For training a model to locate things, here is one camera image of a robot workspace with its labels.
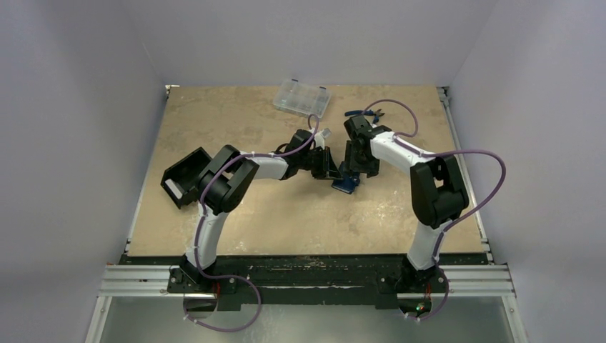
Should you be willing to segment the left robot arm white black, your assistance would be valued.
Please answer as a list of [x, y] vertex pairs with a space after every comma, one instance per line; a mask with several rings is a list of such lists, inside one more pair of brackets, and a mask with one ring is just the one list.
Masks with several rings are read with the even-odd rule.
[[197, 195], [199, 223], [192, 248], [186, 253], [193, 265], [185, 282], [195, 292], [205, 292], [213, 282], [213, 267], [223, 226], [230, 212], [243, 200], [252, 182], [257, 179], [284, 181], [298, 171], [309, 172], [319, 180], [342, 180], [331, 150], [316, 142], [318, 134], [297, 130], [290, 141], [266, 154], [243, 152], [232, 145], [223, 146], [210, 156], [203, 148], [193, 151], [199, 156], [191, 170], [196, 174], [189, 191]]

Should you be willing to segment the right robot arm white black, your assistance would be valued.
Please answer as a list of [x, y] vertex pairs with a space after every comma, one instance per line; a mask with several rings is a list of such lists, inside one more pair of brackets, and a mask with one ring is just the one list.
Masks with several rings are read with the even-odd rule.
[[349, 137], [344, 171], [375, 177], [381, 162], [409, 175], [411, 205], [417, 218], [414, 239], [402, 263], [403, 285], [417, 291], [437, 271], [439, 248], [448, 224], [459, 219], [470, 200], [458, 161], [434, 156], [398, 138], [384, 125], [373, 126], [363, 116], [344, 122]]

